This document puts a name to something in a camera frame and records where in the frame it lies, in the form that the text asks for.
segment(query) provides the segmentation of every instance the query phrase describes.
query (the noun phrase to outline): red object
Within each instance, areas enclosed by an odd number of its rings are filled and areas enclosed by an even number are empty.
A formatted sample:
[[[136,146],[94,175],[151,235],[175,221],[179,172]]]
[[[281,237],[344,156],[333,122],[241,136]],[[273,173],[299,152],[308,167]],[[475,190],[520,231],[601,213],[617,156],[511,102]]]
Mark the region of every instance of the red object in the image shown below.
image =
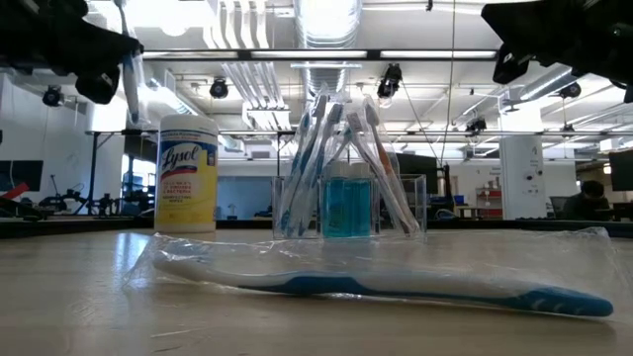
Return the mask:
[[[5,193],[2,196],[2,198],[9,199],[9,200],[14,200],[14,199],[18,198],[22,193],[28,192],[28,191],[29,191],[29,186],[27,185],[27,183],[22,183],[19,186],[15,187],[12,190],[10,190],[7,193]]]

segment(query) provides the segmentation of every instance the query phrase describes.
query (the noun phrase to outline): blue liquid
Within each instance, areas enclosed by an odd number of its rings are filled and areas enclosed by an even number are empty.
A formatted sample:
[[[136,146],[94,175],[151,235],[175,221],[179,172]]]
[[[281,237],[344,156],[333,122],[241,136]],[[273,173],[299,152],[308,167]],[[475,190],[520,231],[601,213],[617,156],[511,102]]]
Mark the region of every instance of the blue liquid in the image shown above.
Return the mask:
[[[349,237],[351,234],[351,215],[347,209],[347,197],[352,186],[344,178],[332,178],[325,183],[323,192],[323,236]]]
[[[351,234],[369,237],[371,233],[371,185],[369,179],[350,181],[351,198],[348,210],[352,213]]]

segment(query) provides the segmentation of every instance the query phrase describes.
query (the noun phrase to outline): wooden table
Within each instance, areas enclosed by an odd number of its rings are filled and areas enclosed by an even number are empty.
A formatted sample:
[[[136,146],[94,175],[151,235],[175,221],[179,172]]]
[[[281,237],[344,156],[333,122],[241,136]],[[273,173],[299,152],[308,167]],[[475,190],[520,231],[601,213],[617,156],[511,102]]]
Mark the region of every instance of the wooden table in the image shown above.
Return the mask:
[[[123,290],[123,276],[148,233],[0,240],[0,354],[506,356],[633,350],[633,326],[620,322],[188,284]],[[262,240],[270,232],[220,237]],[[633,257],[633,241],[616,243]]]

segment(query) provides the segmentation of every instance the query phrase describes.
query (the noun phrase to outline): white column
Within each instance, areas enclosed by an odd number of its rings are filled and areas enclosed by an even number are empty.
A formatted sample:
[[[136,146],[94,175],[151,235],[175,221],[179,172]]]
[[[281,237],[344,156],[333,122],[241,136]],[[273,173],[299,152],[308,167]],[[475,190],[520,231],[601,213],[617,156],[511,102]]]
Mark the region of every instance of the white column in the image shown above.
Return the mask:
[[[499,107],[499,128],[502,131],[543,131],[540,108],[535,103],[514,108],[505,105]],[[503,218],[547,218],[541,136],[505,136],[500,140],[499,150]]]

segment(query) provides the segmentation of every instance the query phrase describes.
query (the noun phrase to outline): toothbrush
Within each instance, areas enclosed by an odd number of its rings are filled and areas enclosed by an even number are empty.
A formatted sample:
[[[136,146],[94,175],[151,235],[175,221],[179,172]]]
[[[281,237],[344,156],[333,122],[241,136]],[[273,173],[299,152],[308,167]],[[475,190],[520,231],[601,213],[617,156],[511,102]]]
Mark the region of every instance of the toothbrush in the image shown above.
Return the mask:
[[[113,0],[121,14],[121,27],[123,35],[131,37],[124,7],[127,0]],[[136,83],[135,67],[132,54],[126,54],[123,58],[123,87],[128,99],[128,109],[134,124],[138,123],[138,85]]]
[[[293,172],[289,178],[289,184],[284,191],[284,199],[282,199],[282,209],[281,212],[284,212],[281,216],[281,228],[287,232],[287,235],[292,235],[293,227],[289,225],[291,211],[293,208],[293,203],[295,201],[297,188],[301,183],[302,177],[306,171],[308,166],[308,162],[312,155],[312,152],[315,148],[315,143],[317,141],[318,132],[320,130],[320,123],[325,116],[325,105],[327,104],[327,95],[320,95],[315,104],[315,111],[313,112],[313,116],[316,117],[315,128],[312,131],[312,136],[306,145],[306,150],[301,152],[300,149],[297,150],[297,156],[295,156],[295,160],[298,160],[297,166],[293,169]],[[302,132],[302,136],[306,138],[309,135],[308,130]]]
[[[378,161],[374,154],[371,154],[371,150],[367,143],[360,139],[360,133],[362,133],[363,127],[360,122],[360,118],[356,113],[350,113],[347,115],[347,123],[352,130],[352,144],[358,149],[361,157],[369,163],[374,174],[376,175],[376,179],[378,181],[378,186],[383,195],[383,199],[385,200],[385,205],[389,210],[390,216],[392,217],[394,227],[397,230],[403,231],[405,234],[411,234],[414,232],[414,227],[409,227],[406,223],[405,213],[403,208],[401,207],[401,203],[396,198],[396,195],[392,191],[392,188],[389,183],[389,176],[386,174],[386,169],[383,167]]]
[[[323,164],[325,161],[325,147],[327,146],[327,142],[333,135],[334,126],[340,123],[340,118],[343,114],[343,105],[335,104],[332,106],[329,111],[329,115],[327,116],[327,122],[323,128],[323,134],[319,142],[318,151],[316,152],[316,164],[311,171],[311,174],[307,176],[307,184],[310,184],[306,189],[308,193],[308,200],[306,204],[303,204],[300,208],[300,211],[303,210],[303,213],[300,215],[301,220],[299,222],[299,236],[303,236],[304,232],[310,225],[310,221],[312,220],[313,215],[313,203],[315,199],[315,187],[318,182],[318,177],[321,175]]]
[[[154,258],[154,268],[197,282],[290,295],[346,293],[390,298],[422,298],[528,312],[609,316],[610,301],[555,286],[440,272],[292,271],[245,275],[210,269],[204,260]]]
[[[383,147],[383,143],[380,141],[380,136],[378,135],[377,126],[380,123],[380,119],[378,118],[378,113],[374,110],[374,107],[370,104],[371,98],[366,97],[365,99],[365,117],[367,119],[367,124],[371,127],[372,133],[374,134],[374,141],[376,142],[376,148],[378,149],[378,155],[380,157],[380,161],[385,167],[385,173],[387,173],[388,184],[392,191],[395,190],[394,196],[398,201],[398,205],[402,207],[403,222],[406,224],[407,228],[411,232],[419,231],[419,226],[417,225],[417,221],[415,217],[411,213],[408,208],[407,198],[399,192],[400,181],[396,176],[396,172],[394,172],[394,167],[392,166],[392,162],[387,155],[387,151]]]
[[[347,127],[345,128],[345,131],[343,132],[343,142],[341,143],[336,153],[334,153],[332,158],[327,162],[327,164],[337,160],[338,157],[340,157],[340,154],[343,153],[343,150],[345,149],[345,147],[347,147],[347,145],[351,141],[352,141],[352,130],[349,127]]]

